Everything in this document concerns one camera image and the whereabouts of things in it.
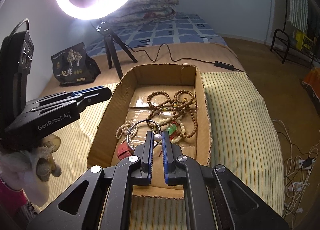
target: blue gripper pad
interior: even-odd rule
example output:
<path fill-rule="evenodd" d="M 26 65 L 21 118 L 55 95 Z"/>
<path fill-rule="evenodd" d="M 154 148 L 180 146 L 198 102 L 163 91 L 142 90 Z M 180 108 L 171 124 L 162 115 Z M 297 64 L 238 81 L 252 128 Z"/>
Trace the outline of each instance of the blue gripper pad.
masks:
<path fill-rule="evenodd" d="M 148 171 L 148 181 L 149 184 L 151 184 L 151 178 L 152 178 L 152 163 L 153 163 L 153 134 L 152 134 L 152 140 L 150 144 L 150 151 L 149 151 L 149 171 Z"/>
<path fill-rule="evenodd" d="M 79 94 L 84 94 L 84 93 L 87 93 L 87 92 L 90 92 L 90 91 L 94 91 L 94 90 L 97 90 L 97 89 L 100 89 L 100 88 L 104 88 L 104 86 L 98 86 L 98 87 L 94 87 L 94 88 L 88 88 L 88 89 L 76 91 L 76 92 L 73 92 L 73 93 L 71 94 L 71 97 L 77 96 L 77 95 L 79 95 Z"/>
<path fill-rule="evenodd" d="M 175 163 L 168 131 L 162 132 L 162 150 L 164 181 L 169 184 L 169 174 L 175 171 Z"/>

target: ring light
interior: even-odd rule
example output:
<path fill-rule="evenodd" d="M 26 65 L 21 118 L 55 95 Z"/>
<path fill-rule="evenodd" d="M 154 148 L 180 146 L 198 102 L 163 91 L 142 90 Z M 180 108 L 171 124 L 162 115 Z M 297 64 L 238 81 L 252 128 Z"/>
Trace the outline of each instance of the ring light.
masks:
<path fill-rule="evenodd" d="M 73 5 L 69 0 L 57 0 L 62 11 L 71 17 L 81 20 L 100 19 L 119 9 L 128 0 L 99 0 L 92 6 L 81 8 Z"/>

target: wooden bead bracelet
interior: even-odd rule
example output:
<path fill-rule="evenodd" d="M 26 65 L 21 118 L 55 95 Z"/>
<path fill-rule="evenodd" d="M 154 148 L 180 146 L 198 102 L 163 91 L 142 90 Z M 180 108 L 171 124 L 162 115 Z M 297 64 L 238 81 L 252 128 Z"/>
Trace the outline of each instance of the wooden bead bracelet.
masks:
<path fill-rule="evenodd" d="M 178 100 L 178 97 L 180 95 L 183 95 L 183 94 L 188 94 L 191 97 L 191 99 L 188 100 L 187 98 L 184 98 L 183 100 Z M 167 100 L 162 102 L 162 103 L 160 103 L 159 105 L 155 106 L 155 105 L 153 105 L 151 103 L 151 99 L 154 96 L 158 96 L 158 95 L 163 95 L 163 96 L 167 97 Z M 177 123 L 180 124 L 181 121 L 178 120 L 178 119 L 180 117 L 182 117 L 182 115 L 185 112 L 189 112 L 190 113 L 192 121 L 193 121 L 193 124 L 194 124 L 194 129 L 190 134 L 187 134 L 184 126 L 183 125 L 180 126 L 181 131 L 178 132 L 178 138 L 177 138 L 178 140 L 180 140 L 182 138 L 183 139 L 190 138 L 190 137 L 192 137 L 193 135 L 196 134 L 197 129 L 198 129 L 198 123 L 197 123 L 196 118 L 194 116 L 193 110 L 190 108 L 190 105 L 195 103 L 195 96 L 194 96 L 194 94 L 192 92 L 190 92 L 188 90 L 179 90 L 174 94 L 174 99 L 172 100 L 169 97 L 167 92 L 156 91 L 156 92 L 151 93 L 148 96 L 147 102 L 148 102 L 149 107 L 151 108 L 151 112 L 148 115 L 148 119 L 151 119 L 152 117 L 154 117 L 156 114 L 159 114 L 160 112 L 170 112 L 170 111 L 172 111 L 172 117 L 162 120 L 159 123 L 160 126 L 164 126 L 164 125 L 170 124 L 171 122 L 176 121 L 176 120 L 177 120 Z M 151 125 L 150 122 L 147 122 L 147 124 L 151 129 L 153 129 L 153 126 Z"/>

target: green jade pendant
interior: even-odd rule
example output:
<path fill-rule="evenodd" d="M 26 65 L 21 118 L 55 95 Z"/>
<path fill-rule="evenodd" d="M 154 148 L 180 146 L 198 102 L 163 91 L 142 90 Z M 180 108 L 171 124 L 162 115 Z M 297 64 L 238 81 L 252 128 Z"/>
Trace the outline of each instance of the green jade pendant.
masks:
<path fill-rule="evenodd" d="M 176 130 L 177 130 L 177 125 L 175 125 L 174 123 L 170 123 L 168 127 L 165 129 L 165 131 L 169 132 L 169 135 L 174 134 Z"/>

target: striped fabric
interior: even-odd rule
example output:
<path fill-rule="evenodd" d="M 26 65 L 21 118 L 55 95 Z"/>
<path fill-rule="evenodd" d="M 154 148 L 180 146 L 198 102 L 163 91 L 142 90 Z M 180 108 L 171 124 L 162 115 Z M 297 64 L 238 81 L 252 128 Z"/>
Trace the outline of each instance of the striped fabric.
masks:
<path fill-rule="evenodd" d="M 211 165 L 224 164 L 282 215 L 283 158 L 262 96 L 244 72 L 202 77 L 212 126 Z"/>
<path fill-rule="evenodd" d="M 263 98 L 245 73 L 202 73 L 202 76 L 214 141 L 212 164 L 225 164 L 281 214 L 282 156 Z M 113 91 L 116 84 L 106 86 Z M 55 133 L 61 138 L 61 146 L 53 155 L 63 172 L 58 178 L 51 177 L 46 205 L 86 171 L 89 148 L 107 104 L 87 108 L 80 120 Z M 132 198 L 130 230 L 169 229 L 187 229 L 183 199 Z"/>

